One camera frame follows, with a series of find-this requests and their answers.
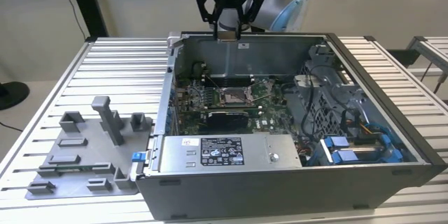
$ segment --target motherboard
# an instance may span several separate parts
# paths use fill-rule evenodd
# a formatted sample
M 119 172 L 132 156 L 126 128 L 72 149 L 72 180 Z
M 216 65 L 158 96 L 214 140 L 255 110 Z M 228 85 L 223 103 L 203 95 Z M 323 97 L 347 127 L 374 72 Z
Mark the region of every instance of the motherboard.
M 180 135 L 296 134 L 275 77 L 183 81 L 176 89 Z

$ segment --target yellow wire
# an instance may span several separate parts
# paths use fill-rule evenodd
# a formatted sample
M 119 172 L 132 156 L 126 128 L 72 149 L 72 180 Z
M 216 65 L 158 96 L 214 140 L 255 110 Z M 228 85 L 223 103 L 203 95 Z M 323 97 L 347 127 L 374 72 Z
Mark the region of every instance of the yellow wire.
M 362 125 L 363 129 L 370 133 L 374 134 L 374 132 L 371 132 L 371 130 L 360 123 L 359 125 Z

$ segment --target slotted metal surface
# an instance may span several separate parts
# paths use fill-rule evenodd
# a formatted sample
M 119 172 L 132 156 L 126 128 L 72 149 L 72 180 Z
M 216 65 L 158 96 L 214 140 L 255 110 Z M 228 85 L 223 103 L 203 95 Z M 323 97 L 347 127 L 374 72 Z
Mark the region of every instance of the slotted metal surface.
M 408 45 L 448 73 L 448 37 L 415 37 Z
M 447 107 L 410 75 L 384 48 L 363 37 L 342 38 L 362 65 L 379 82 L 394 103 L 448 161 Z M 166 71 L 164 39 L 102 38 L 86 44 L 44 105 L 0 164 L 0 221 L 8 223 L 151 222 L 152 215 L 140 194 L 54 200 L 26 200 L 26 186 L 35 178 L 58 137 L 66 110 L 96 118 L 90 108 L 95 95 L 110 95 L 112 109 L 122 116 L 144 111 L 156 118 L 160 79 Z M 426 186 L 402 190 L 375 210 L 319 214 L 207 220 L 195 223 L 430 223 L 448 222 L 448 173 Z

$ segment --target warning label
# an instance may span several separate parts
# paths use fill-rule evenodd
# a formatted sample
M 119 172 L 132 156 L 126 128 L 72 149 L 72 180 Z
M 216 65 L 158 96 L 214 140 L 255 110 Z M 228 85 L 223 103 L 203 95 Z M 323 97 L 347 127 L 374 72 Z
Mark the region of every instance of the warning label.
M 202 138 L 202 164 L 244 165 L 242 138 Z

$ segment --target black floor stand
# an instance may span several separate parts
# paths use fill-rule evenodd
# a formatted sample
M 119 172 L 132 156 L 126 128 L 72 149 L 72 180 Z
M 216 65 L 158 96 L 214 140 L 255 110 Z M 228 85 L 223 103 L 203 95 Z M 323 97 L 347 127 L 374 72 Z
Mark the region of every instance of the black floor stand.
M 30 95 L 30 88 L 26 83 L 0 83 L 0 110 L 16 106 Z

